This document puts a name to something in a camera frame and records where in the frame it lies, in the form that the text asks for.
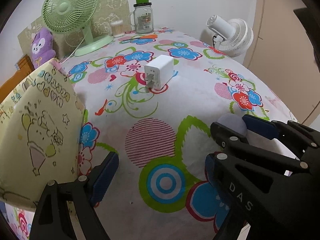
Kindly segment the lavender round device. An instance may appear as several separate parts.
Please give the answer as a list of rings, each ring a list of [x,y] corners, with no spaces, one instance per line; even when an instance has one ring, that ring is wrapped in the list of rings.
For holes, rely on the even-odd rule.
[[[242,117],[236,114],[224,114],[218,118],[217,122],[235,131],[236,133],[243,135],[244,137],[247,135],[247,126],[244,120]]]

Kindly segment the white cube charger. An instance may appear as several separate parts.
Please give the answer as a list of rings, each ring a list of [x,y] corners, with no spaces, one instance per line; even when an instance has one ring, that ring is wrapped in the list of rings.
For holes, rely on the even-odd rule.
[[[161,90],[174,75],[174,58],[160,55],[144,66],[146,87]]]

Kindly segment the floral tablecloth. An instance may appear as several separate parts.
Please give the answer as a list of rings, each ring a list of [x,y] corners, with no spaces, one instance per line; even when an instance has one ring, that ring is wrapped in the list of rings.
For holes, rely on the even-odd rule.
[[[174,75],[156,90],[144,66],[160,55],[174,58]],[[95,205],[111,239],[214,238],[229,206],[204,172],[206,156],[220,150],[210,125],[227,113],[295,119],[250,70],[179,31],[130,34],[60,66],[85,107],[76,179],[110,152],[119,157]],[[35,210],[5,208],[14,236],[29,239]]]

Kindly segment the yellow cartoon fabric storage box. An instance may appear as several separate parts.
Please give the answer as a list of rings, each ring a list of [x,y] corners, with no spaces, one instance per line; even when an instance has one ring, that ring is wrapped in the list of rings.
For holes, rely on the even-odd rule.
[[[1,103],[1,201],[34,211],[48,181],[76,179],[84,111],[57,59],[10,92]]]

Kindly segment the white clip fan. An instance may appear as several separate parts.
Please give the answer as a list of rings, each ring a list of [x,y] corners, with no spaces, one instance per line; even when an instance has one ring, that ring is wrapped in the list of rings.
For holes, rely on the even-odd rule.
[[[214,33],[214,48],[229,57],[244,54],[253,42],[253,30],[243,19],[232,18],[225,21],[219,15],[212,15],[206,26]]]

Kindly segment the glass mason jar mug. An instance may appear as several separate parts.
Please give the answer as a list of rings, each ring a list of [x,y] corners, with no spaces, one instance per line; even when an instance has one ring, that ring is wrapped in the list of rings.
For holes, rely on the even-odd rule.
[[[154,31],[152,3],[149,0],[136,0],[134,10],[129,14],[133,16],[133,23],[130,23],[137,34],[149,34]]]

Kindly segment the wooden chair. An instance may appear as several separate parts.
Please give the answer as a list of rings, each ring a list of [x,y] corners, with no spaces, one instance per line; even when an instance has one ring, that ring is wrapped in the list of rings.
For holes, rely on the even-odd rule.
[[[25,54],[18,61],[18,71],[1,86],[0,100],[1,102],[9,95],[9,93],[31,72],[35,70],[30,57]]]

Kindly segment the cotton swab container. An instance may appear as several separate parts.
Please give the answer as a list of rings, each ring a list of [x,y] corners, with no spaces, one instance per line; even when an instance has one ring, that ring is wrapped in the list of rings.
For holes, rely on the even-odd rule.
[[[111,26],[111,30],[112,30],[112,35],[114,37],[124,36],[125,31],[124,31],[123,20],[117,20],[117,21],[111,22],[110,26]]]

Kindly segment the purple plush toy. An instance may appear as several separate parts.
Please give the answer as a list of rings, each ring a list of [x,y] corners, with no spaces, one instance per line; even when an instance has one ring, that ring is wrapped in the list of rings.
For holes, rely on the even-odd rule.
[[[40,29],[31,43],[31,61],[36,69],[56,56],[53,35],[46,27]]]

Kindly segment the beige cartoon board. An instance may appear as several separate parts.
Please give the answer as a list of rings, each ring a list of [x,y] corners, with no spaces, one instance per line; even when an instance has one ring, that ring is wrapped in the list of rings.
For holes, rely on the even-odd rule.
[[[122,20],[125,32],[131,31],[130,9],[128,0],[100,0],[98,8],[91,20],[91,31],[94,38],[112,33],[111,23]],[[28,25],[19,35],[18,41],[23,54],[31,56],[31,43],[35,35],[43,28],[42,17],[38,17]],[[79,45],[84,43],[82,30],[66,34],[53,34],[53,49],[56,51],[56,57],[61,59],[68,56]]]

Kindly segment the green desk fan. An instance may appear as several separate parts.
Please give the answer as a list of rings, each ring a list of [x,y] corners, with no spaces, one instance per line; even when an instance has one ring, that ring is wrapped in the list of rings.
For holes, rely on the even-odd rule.
[[[46,27],[56,34],[66,34],[82,30],[84,43],[74,50],[75,56],[83,56],[96,51],[113,41],[110,35],[94,38],[91,20],[100,0],[45,0],[42,18]]]

